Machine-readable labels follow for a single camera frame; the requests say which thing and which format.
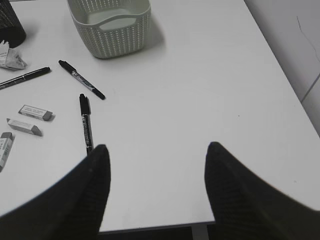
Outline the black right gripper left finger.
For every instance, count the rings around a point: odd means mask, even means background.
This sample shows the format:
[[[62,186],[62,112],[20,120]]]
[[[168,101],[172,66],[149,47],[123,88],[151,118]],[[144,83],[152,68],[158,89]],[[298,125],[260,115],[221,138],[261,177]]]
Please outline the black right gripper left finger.
[[[0,218],[2,240],[95,240],[111,185],[107,147],[98,145],[49,189]]]

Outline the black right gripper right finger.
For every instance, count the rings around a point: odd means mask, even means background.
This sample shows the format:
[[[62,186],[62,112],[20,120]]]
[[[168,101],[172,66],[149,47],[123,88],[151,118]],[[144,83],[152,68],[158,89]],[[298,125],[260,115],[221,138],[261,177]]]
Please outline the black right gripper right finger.
[[[271,186],[219,142],[208,146],[204,182],[220,240],[318,240],[320,212]]]

